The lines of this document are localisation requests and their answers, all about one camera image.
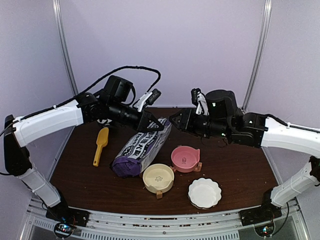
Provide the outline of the purple pet food bag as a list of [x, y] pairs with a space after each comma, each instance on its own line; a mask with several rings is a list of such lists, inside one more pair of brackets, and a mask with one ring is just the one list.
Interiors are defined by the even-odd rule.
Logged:
[[163, 124], [163, 130], [138, 132], [129, 139], [112, 161], [110, 168], [118, 177], [136, 177], [156, 158], [172, 129], [167, 117], [159, 118], [158, 121]]

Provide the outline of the yellow plastic scoop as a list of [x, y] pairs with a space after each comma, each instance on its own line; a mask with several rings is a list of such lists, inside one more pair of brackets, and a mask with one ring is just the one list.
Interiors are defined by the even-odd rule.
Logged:
[[103, 151], [103, 148], [108, 145], [109, 141], [109, 128], [105, 127], [101, 129], [97, 135], [96, 139], [96, 151], [93, 159], [93, 166], [98, 167], [100, 163], [100, 157]]

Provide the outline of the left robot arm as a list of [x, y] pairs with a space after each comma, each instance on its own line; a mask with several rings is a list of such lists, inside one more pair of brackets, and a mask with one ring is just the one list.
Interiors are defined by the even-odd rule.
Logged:
[[136, 104], [126, 103], [134, 93], [132, 82], [112, 75], [96, 93], [84, 92], [60, 106], [30, 116], [5, 118], [3, 131], [4, 166], [6, 174], [20, 179], [61, 222], [72, 218], [62, 193], [54, 187], [31, 163], [27, 145], [61, 130], [88, 124], [97, 120], [111, 120], [140, 133], [164, 129], [164, 125], [144, 108], [161, 95], [158, 89], [147, 91]]

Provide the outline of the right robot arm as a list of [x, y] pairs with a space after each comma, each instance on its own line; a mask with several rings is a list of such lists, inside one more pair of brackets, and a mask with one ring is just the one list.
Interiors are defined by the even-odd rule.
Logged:
[[231, 90], [212, 90], [203, 94], [191, 90], [194, 108], [183, 108], [169, 117], [178, 130], [191, 135], [220, 137], [229, 144], [254, 148], [281, 148], [310, 156], [304, 167], [289, 180], [267, 191], [256, 210], [259, 220], [268, 220], [276, 208], [311, 186], [320, 184], [320, 131], [285, 122], [270, 113], [243, 113]]

